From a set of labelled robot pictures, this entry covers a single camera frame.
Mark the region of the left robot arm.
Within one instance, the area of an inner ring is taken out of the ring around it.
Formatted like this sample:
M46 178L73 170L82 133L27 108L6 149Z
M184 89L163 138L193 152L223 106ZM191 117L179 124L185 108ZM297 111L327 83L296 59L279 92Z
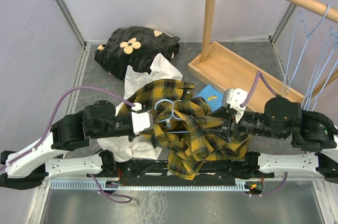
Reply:
M89 146L91 139L133 136L131 112L124 115L115 112L112 103L98 101L54 123L41 145L34 142L19 152L3 151L1 164L6 165L6 170L1 174L1 187L28 190L63 176L114 175L117 164L108 150L67 160L60 155Z

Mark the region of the yellow plaid shirt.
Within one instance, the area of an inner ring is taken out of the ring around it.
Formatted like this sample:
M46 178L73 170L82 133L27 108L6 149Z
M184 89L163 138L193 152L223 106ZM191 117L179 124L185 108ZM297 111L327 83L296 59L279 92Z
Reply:
M151 142L170 151L167 168L174 175L192 180L205 161L242 160L251 136L229 143L209 133L222 124L211 117L202 97L194 97L195 85L178 80L160 80L141 93L150 100L142 104L153 116L154 127L144 133Z

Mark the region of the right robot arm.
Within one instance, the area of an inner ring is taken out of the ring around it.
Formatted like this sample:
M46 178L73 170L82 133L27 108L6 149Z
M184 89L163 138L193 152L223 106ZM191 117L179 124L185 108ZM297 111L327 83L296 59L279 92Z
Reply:
M241 178L304 173L337 183L337 126L326 115L304 110L300 103L281 96L267 101L263 113L246 111L238 122L235 113L229 105L212 112L211 116L221 118L222 124L210 133L227 143L233 143L242 133L279 140L290 137L292 147L302 151L298 155L248 152L243 164L234 165Z

